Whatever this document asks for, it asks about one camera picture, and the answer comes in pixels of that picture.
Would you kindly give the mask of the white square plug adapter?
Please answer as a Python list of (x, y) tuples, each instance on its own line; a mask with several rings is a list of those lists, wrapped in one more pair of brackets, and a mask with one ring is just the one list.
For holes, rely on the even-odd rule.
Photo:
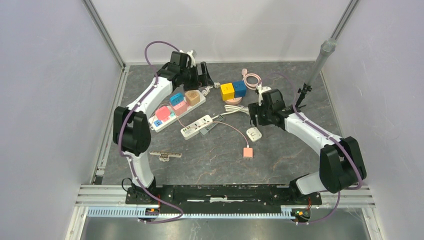
[(252, 142), (256, 142), (262, 138), (262, 133), (257, 127), (251, 127), (246, 130), (246, 135)]

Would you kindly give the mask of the blue cube socket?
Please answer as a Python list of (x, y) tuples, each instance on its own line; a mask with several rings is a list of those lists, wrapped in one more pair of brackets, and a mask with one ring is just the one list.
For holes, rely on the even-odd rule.
[(234, 98), (243, 98), (247, 93), (247, 86), (243, 80), (232, 82)]

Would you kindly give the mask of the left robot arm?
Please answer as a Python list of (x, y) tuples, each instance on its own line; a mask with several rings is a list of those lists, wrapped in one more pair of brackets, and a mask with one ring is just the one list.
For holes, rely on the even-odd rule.
[(157, 198), (155, 177), (151, 171), (147, 150), (151, 143), (149, 117), (161, 102), (182, 86), (184, 91), (214, 86), (204, 61), (196, 64), (196, 52), (173, 51), (169, 62), (158, 69), (149, 86), (126, 107), (118, 106), (113, 113), (113, 142), (130, 167), (131, 187), (145, 204)]

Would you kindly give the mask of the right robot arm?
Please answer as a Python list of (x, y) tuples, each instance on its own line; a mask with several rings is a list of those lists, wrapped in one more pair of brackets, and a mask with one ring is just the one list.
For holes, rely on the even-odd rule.
[(254, 126), (274, 125), (298, 137), (319, 156), (319, 170), (292, 180), (289, 199), (302, 204), (312, 193), (356, 190), (367, 177), (358, 141), (341, 137), (315, 124), (295, 105), (287, 106), (278, 89), (256, 88), (258, 101), (248, 105)]

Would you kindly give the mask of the small pink charger plug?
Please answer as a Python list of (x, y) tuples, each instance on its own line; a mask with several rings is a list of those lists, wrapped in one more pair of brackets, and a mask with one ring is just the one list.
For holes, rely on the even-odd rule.
[(242, 155), (244, 159), (252, 159), (254, 157), (254, 151), (250, 147), (244, 147)]

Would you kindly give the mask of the yellow cube socket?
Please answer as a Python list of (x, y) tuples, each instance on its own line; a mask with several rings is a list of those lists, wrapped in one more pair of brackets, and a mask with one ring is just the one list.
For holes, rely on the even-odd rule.
[(231, 82), (220, 85), (220, 95), (223, 101), (232, 100), (235, 98), (235, 89)]

